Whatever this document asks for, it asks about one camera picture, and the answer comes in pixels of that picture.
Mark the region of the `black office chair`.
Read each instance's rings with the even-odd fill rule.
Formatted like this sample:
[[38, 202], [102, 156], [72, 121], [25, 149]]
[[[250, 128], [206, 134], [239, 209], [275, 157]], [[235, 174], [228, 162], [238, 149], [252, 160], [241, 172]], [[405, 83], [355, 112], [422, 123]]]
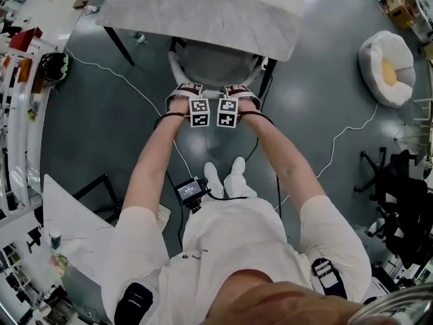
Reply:
[[366, 230], [368, 237], [378, 237], [386, 248], [400, 258], [404, 268], [420, 267], [433, 258], [433, 214], [427, 212], [385, 211]]
[[416, 156], [403, 150], [399, 154], [392, 154], [390, 161], [386, 162], [386, 152], [387, 148], [380, 148], [379, 163], [373, 162], [365, 151], [360, 153], [373, 170], [373, 178], [364, 186], [355, 186], [353, 191], [361, 193], [374, 188], [370, 200], [378, 203], [387, 213], [433, 210], [433, 192], [428, 190], [427, 183], [409, 176], [409, 161], [416, 159]]

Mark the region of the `person's left hand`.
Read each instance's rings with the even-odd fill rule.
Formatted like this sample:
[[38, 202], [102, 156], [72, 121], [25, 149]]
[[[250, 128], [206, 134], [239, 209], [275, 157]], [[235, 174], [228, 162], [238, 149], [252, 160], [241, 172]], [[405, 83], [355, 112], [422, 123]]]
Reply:
[[189, 98], [181, 95], [174, 96], [169, 104], [168, 112], [177, 112], [188, 115]]

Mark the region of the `small black waist monitor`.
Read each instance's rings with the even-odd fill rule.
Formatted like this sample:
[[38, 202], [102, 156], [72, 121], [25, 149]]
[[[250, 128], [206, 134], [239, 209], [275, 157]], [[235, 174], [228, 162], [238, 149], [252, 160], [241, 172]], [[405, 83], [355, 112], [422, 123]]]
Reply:
[[177, 186], [175, 193], [181, 205], [196, 213], [201, 209], [202, 198], [210, 193], [207, 179], [191, 178]]

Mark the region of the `grey round chair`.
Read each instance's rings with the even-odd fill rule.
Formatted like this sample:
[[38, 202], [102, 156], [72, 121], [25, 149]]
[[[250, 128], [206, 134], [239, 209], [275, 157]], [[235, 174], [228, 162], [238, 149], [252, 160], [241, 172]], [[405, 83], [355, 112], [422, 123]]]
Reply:
[[175, 81], [197, 83], [205, 98], [217, 99], [225, 86], [250, 86], [264, 72], [263, 56], [199, 41], [171, 39], [168, 60]]

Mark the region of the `person's right hand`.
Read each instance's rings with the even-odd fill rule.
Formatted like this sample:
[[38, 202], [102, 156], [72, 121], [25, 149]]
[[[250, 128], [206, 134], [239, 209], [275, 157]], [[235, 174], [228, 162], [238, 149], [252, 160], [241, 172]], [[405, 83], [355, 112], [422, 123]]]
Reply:
[[260, 112], [251, 97], [241, 97], [238, 99], [238, 113]]

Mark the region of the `white flower-shaped beanbag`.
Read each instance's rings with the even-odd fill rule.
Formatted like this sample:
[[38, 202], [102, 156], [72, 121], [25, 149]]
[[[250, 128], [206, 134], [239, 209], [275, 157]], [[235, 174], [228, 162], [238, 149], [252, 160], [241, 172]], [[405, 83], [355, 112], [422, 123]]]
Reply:
[[358, 53], [359, 68], [372, 96], [389, 108], [400, 108], [413, 94], [416, 75], [404, 39], [387, 30], [366, 40]]

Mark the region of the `brown cardboard box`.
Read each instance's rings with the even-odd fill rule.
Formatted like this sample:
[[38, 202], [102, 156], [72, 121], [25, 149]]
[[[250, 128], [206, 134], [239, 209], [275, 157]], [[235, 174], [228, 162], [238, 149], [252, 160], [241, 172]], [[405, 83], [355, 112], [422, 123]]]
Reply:
[[415, 0], [385, 0], [386, 13], [392, 23], [408, 29], [416, 23], [417, 3]]

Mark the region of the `black round basket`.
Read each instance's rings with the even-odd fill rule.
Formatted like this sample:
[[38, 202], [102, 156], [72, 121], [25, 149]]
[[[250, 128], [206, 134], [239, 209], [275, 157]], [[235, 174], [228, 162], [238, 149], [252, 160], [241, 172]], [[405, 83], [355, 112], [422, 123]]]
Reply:
[[50, 85], [64, 81], [72, 65], [72, 58], [67, 53], [45, 53], [38, 65], [40, 77]]

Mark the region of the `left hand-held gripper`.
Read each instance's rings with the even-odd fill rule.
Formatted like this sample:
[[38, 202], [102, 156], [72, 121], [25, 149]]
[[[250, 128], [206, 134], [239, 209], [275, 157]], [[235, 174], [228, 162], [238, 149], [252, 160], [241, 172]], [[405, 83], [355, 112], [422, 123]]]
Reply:
[[166, 111], [170, 110], [172, 101], [176, 97], [187, 98], [189, 103], [189, 113], [187, 114], [190, 127], [209, 126], [209, 102], [204, 97], [203, 86], [197, 83], [181, 83], [166, 98]]

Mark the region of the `brown cardboard tray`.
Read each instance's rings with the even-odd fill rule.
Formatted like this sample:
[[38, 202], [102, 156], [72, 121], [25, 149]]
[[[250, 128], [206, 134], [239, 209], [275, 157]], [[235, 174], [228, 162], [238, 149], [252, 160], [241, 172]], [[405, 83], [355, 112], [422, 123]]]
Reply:
[[47, 84], [43, 78], [36, 76], [32, 84], [31, 93], [40, 94], [47, 86], [49, 86], [49, 84]]

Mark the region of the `person's left forearm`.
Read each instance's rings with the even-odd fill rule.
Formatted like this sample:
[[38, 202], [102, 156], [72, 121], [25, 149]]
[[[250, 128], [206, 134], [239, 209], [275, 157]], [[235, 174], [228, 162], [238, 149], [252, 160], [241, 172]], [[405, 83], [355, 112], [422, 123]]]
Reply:
[[179, 114], [168, 114], [161, 119], [133, 169], [123, 202], [124, 209], [143, 207], [153, 214], [158, 212], [173, 141], [184, 120], [185, 117]]

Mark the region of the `black metal table frame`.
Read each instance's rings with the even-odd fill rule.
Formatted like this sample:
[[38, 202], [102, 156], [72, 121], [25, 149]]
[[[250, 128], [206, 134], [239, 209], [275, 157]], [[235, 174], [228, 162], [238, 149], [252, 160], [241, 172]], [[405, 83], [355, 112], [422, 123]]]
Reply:
[[[119, 199], [116, 196], [112, 184], [106, 173], [100, 175], [98, 178], [94, 179], [93, 181], [88, 183], [85, 187], [77, 191], [73, 195], [73, 198], [75, 198], [76, 200], [80, 200], [81, 198], [85, 197], [89, 192], [91, 192], [93, 189], [95, 189], [97, 186], [101, 184], [103, 184], [105, 189], [107, 190], [108, 195], [112, 201], [112, 204], [108, 207], [91, 210], [91, 212], [96, 214], [100, 219], [103, 219], [107, 223], [114, 224], [114, 222], [118, 221], [118, 218], [120, 217], [120, 212], [123, 205], [123, 199]], [[111, 213], [109, 217], [103, 218], [100, 216], [100, 214], [107, 213], [107, 212]]]

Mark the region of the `red box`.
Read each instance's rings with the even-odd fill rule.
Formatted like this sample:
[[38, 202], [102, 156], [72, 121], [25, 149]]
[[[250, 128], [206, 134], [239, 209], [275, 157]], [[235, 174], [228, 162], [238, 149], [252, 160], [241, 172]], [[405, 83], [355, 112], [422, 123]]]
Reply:
[[39, 28], [22, 31], [11, 38], [9, 47], [19, 51], [26, 52], [34, 38], [40, 39], [43, 36], [43, 31]]

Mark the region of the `person's right white shoe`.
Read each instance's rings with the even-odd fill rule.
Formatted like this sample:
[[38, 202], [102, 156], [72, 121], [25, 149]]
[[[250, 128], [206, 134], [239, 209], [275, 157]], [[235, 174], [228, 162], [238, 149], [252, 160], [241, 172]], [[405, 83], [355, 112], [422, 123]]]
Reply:
[[238, 156], [232, 164], [231, 174], [232, 175], [243, 175], [246, 169], [246, 161], [243, 157]]

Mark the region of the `grey marble table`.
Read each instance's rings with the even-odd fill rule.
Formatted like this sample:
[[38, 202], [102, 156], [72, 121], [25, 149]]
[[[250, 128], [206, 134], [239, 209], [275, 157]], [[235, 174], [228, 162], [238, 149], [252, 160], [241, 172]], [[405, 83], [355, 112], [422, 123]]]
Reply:
[[96, 24], [213, 44], [268, 60], [259, 96], [300, 34], [303, 0], [105, 0]]

